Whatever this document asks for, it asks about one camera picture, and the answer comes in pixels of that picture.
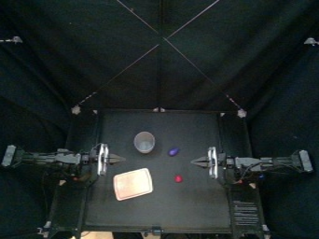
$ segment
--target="black enclosure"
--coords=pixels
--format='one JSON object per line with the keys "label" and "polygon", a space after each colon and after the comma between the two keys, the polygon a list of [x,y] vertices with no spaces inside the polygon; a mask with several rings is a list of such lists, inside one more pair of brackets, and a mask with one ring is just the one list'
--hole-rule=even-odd
{"label": "black enclosure", "polygon": [[[111,177],[148,162],[148,156],[138,157],[132,145],[126,150],[122,147],[142,126],[155,127],[147,129],[159,139],[152,153],[163,159],[168,145],[191,132],[192,120],[203,120],[194,129],[198,137],[179,141],[187,148],[196,147],[187,149],[187,155],[180,152],[183,163],[203,156],[211,142],[219,149],[228,146],[238,156],[279,157],[296,149],[308,151],[314,173],[268,174],[260,196],[275,238],[318,238],[318,0],[0,0],[0,20],[0,155],[8,145],[34,152],[76,151],[106,140],[115,153],[132,158],[114,167]],[[311,44],[304,44],[310,37]],[[247,112],[244,119],[236,116],[238,110]],[[164,123],[175,116],[171,111],[180,113],[184,124],[179,120]],[[123,113],[127,122],[115,117]],[[227,119],[220,113],[246,120],[247,128],[240,130],[232,123],[218,126],[216,119]],[[139,114],[150,114],[140,126]],[[212,133],[216,129],[224,133]],[[171,178],[162,178],[162,172],[175,173],[180,164],[160,165],[147,166],[164,188],[163,180]],[[188,176],[196,168],[183,170]],[[215,187],[207,182],[196,187],[195,181],[192,189]],[[110,190],[110,183],[102,180],[96,187]],[[42,238],[35,233],[47,222],[54,189],[55,182],[42,168],[0,169],[0,238]],[[95,190],[88,192],[88,202],[86,225],[103,227],[107,218],[95,218],[103,196]],[[215,216],[207,214],[211,221]],[[218,223],[223,227],[224,218]]]}

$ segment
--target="small object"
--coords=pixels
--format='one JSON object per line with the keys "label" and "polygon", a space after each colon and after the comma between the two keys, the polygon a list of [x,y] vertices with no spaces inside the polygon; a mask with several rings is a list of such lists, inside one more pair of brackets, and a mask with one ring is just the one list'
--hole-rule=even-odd
{"label": "small object", "polygon": [[148,132],[140,132],[135,136],[135,148],[140,153],[150,153],[155,147],[155,136]]}
{"label": "small object", "polygon": [[72,114],[79,115],[82,113],[82,108],[76,105],[71,108]]}
{"label": "small object", "polygon": [[179,148],[171,148],[168,151],[168,155],[171,157],[176,156],[179,154]]}
{"label": "small object", "polygon": [[236,111],[236,115],[240,118],[246,118],[247,117],[247,111],[244,111],[242,108]]}
{"label": "small object", "polygon": [[180,175],[176,175],[176,176],[175,176],[175,181],[176,181],[178,183],[180,183],[180,182],[183,181],[183,177],[182,177]]}

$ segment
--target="black fabric wall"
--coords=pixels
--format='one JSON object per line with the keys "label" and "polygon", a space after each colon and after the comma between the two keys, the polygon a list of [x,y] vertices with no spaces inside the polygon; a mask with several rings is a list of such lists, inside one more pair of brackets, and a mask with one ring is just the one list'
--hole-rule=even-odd
{"label": "black fabric wall", "polygon": [[284,238],[319,235],[319,49],[302,47],[272,76],[251,120],[255,156],[288,156],[306,149],[315,173],[270,175],[262,185],[266,219]]}
{"label": "black fabric wall", "polygon": [[[159,2],[123,2],[159,30]],[[212,3],[166,1],[163,36]],[[10,144],[63,148],[70,108],[107,83],[83,106],[235,110],[224,91],[248,109],[254,155],[306,149],[318,171],[319,48],[303,42],[319,36],[319,2],[219,1],[170,38],[212,82],[163,42],[108,82],[160,42],[132,12],[112,0],[0,1],[0,38],[24,40],[0,45],[0,157]],[[318,238],[318,181],[318,173],[270,175],[262,185],[283,238]],[[42,170],[0,172],[0,238],[44,224],[42,185]]]}
{"label": "black fabric wall", "polygon": [[[0,11],[0,37],[16,35]],[[50,75],[26,45],[0,45],[0,158],[8,145],[27,151],[66,146],[68,112]],[[42,238],[52,190],[40,168],[0,168],[0,238]]]}

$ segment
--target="black table surface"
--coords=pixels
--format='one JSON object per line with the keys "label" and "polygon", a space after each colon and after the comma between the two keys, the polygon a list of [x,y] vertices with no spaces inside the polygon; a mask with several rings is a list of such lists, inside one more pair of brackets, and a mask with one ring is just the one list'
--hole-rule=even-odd
{"label": "black table surface", "polygon": [[[78,119],[86,122],[86,126],[71,131],[70,147],[87,149],[94,141],[104,142],[110,153],[126,157],[126,162],[110,165],[107,175],[91,186],[84,228],[119,232],[152,227],[162,227],[167,232],[230,230],[226,190],[210,178],[208,170],[194,166],[191,160],[206,156],[208,147],[228,150],[238,156],[250,153],[240,118],[236,115],[220,117],[218,113],[116,111],[100,115],[99,127],[94,119],[94,116]],[[91,134],[94,128],[98,138]],[[139,153],[134,146],[134,138],[143,131],[156,138],[155,148],[148,154]],[[179,148],[175,157],[168,156],[171,148]],[[118,201],[114,176],[142,168],[150,170],[154,191]],[[182,175],[182,183],[175,182],[175,175]]]}

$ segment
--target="cable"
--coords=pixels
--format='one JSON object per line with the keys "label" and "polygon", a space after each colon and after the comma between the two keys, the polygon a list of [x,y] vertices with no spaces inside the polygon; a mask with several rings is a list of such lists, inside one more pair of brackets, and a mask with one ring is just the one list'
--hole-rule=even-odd
{"label": "cable", "polygon": [[236,182],[235,182],[234,184],[239,183],[239,182],[244,179],[244,175],[247,174],[248,170],[251,170],[255,166],[258,166],[258,165],[262,164],[262,163],[263,163],[263,162],[258,162],[258,163],[250,165],[250,166],[247,167],[247,169],[246,169],[246,171],[244,171],[242,177],[239,178],[239,180],[236,180]]}
{"label": "cable", "polygon": [[298,173],[304,173],[303,170],[300,170],[298,167],[292,166],[292,165],[287,165],[282,162],[278,162],[276,164],[282,165],[282,166],[286,166],[287,168],[291,168],[294,171],[296,171]]}

